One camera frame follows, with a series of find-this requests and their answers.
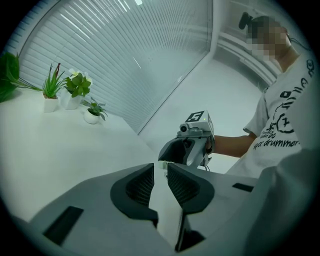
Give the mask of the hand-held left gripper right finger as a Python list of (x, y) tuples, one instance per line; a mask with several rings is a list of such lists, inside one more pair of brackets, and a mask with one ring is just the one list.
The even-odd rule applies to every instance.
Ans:
[(217, 231), (236, 213), (258, 181), (177, 163), (168, 164), (167, 177), (182, 209), (176, 252), (204, 241)]

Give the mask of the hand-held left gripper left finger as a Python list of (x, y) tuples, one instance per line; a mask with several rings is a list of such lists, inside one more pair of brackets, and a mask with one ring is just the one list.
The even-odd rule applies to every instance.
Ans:
[(171, 256), (149, 207), (154, 164), (92, 177), (43, 207), (33, 228), (67, 252), (80, 256)]

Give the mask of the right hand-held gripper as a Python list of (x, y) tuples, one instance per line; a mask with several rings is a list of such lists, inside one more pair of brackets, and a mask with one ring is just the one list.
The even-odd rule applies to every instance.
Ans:
[(180, 124), (177, 138), (161, 149), (158, 160), (206, 167), (211, 158), (206, 151), (208, 137), (214, 138), (214, 126), (207, 110), (193, 112)]

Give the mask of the person's right hand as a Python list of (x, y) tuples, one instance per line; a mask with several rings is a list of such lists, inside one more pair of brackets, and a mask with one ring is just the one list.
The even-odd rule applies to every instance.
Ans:
[(210, 155), (214, 152), (215, 147), (215, 140), (212, 136), (207, 138), (206, 144), (205, 144), (205, 152), (206, 154)]

